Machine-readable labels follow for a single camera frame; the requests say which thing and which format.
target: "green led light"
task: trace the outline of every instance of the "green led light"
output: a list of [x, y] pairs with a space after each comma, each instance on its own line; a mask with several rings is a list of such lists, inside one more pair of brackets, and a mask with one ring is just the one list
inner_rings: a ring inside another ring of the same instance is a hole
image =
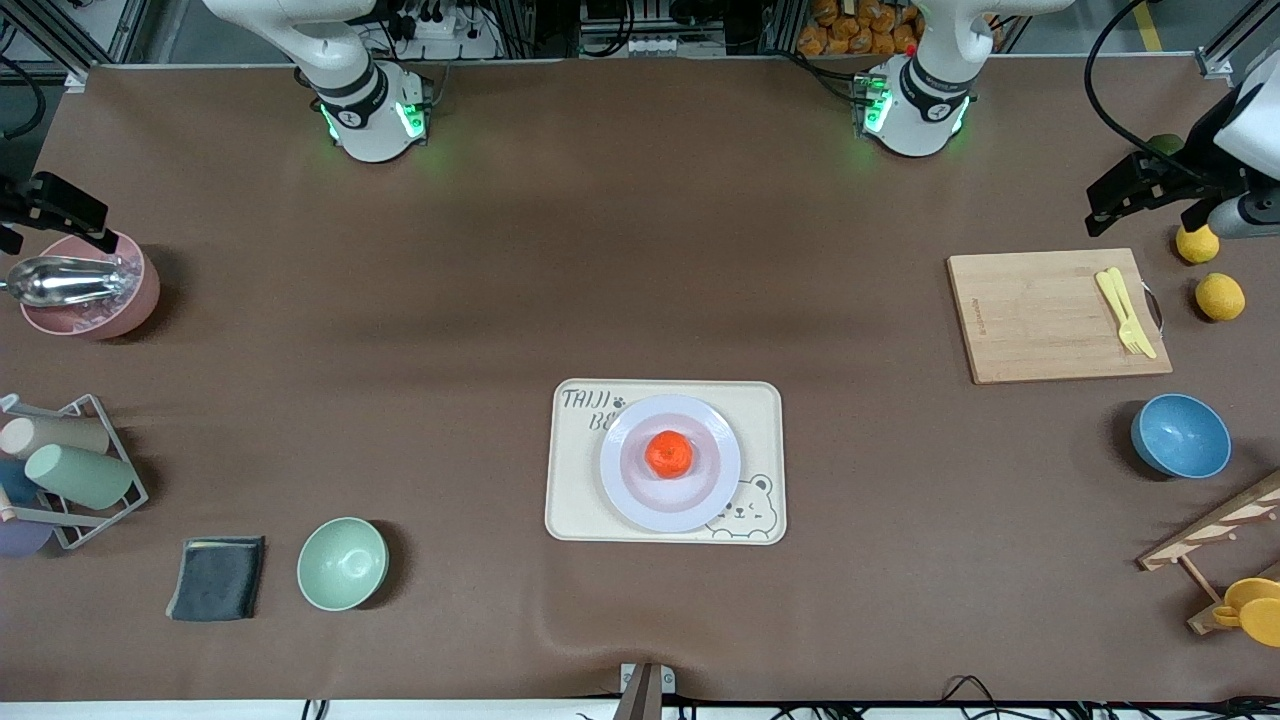
[[869, 132], [879, 132], [884, 127], [884, 118], [888, 117], [890, 109], [893, 106], [893, 94], [886, 90], [879, 100], [872, 104], [870, 110], [867, 111], [867, 120], [863, 123]]
[[960, 126], [964, 124], [964, 111], [969, 109], [969, 99], [965, 97], [964, 102], [960, 104], [960, 109], [956, 110], [956, 124], [951, 126], [951, 135], [960, 132]]
[[320, 114], [324, 115], [324, 122], [329, 126], [329, 137], [332, 137], [334, 142], [338, 142], [338, 128], [333, 127], [333, 118], [329, 117], [328, 108], [320, 105]]
[[406, 106], [402, 102], [396, 104], [396, 114], [399, 115], [401, 123], [404, 124], [404, 132], [410, 137], [417, 137], [422, 135], [422, 111], [413, 105]]

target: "brown tablecloth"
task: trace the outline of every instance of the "brown tablecloth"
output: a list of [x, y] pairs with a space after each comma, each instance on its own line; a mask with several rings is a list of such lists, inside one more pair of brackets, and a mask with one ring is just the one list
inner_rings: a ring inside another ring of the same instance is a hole
[[[859, 141], [782, 61], [458, 68], [431, 143], [332, 147], [288, 70], [95, 70], [42, 158], [111, 206], [164, 279], [136, 336], [0, 315], [4, 389], [99, 393], [154, 501], [82, 550], [0, 564], [0, 698], [540, 697], [663, 661], [687, 696], [1204, 701], [1280, 692], [1272, 651], [1197, 638], [1206, 598], [1133, 560], [1280, 464], [1268, 241], [1185, 299], [1178, 210], [1091, 240], [1084, 188], [1125, 152], [1082, 63], [989, 64], [940, 155]], [[1106, 60], [1139, 133], [1225, 92], [1187, 58]], [[51, 233], [29, 234], [36, 252]], [[1175, 372], [975, 387], [943, 260], [1132, 246]], [[568, 377], [762, 379], [782, 392], [790, 529], [772, 547], [568, 543], [543, 527], [552, 391]], [[1217, 407], [1235, 459], [1152, 482], [1126, 450], [1164, 391]], [[294, 583], [307, 534], [380, 521], [372, 609]], [[257, 616], [164, 616], [183, 538], [268, 537]], [[1197, 552], [1229, 583], [1280, 527]]]

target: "green bowl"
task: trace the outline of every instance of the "green bowl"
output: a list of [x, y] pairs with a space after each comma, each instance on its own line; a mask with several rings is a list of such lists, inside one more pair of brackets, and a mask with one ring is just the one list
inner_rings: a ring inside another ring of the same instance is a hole
[[298, 589], [320, 610], [351, 610], [387, 577], [387, 541], [360, 518], [329, 520], [298, 555]]

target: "yellow cup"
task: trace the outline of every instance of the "yellow cup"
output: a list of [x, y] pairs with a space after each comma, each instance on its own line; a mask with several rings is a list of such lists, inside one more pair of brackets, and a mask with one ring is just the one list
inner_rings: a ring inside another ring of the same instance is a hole
[[1280, 647], [1280, 583], [1245, 578], [1228, 588], [1213, 619], [1226, 628], [1243, 628], [1257, 642]]

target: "yellow fruit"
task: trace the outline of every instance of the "yellow fruit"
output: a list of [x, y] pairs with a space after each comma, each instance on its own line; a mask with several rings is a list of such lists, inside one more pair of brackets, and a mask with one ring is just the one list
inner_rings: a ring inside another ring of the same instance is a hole
[[1208, 263], [1217, 258], [1217, 236], [1206, 224], [1198, 231], [1187, 232], [1178, 227], [1178, 254], [1193, 264]]
[[1215, 320], [1234, 320], [1244, 313], [1244, 291], [1222, 273], [1210, 273], [1196, 286], [1196, 304]]

